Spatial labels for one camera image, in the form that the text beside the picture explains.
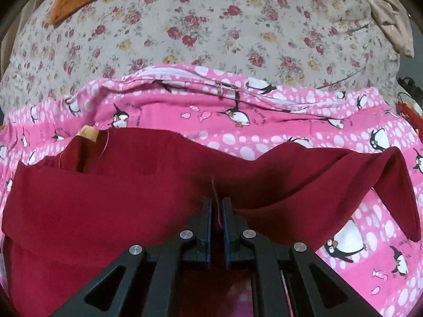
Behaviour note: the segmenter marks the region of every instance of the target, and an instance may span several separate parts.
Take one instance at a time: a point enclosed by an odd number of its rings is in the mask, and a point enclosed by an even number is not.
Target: red cloth
[[[19,163],[3,214],[18,312],[48,316],[129,246],[157,245],[183,230],[201,198],[212,196],[212,178],[219,197],[231,197],[251,228],[278,243],[318,249],[371,187],[405,235],[420,240],[396,147],[360,154],[287,142],[245,161],[168,131],[110,129],[96,143],[75,137],[61,158]]]

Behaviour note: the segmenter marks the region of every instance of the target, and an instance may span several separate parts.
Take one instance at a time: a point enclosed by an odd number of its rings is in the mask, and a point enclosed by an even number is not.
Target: beige tag
[[[79,132],[77,133],[77,136],[84,137],[95,143],[99,136],[99,132],[100,131],[97,130],[96,128],[89,125],[85,125],[81,130],[79,130]]]

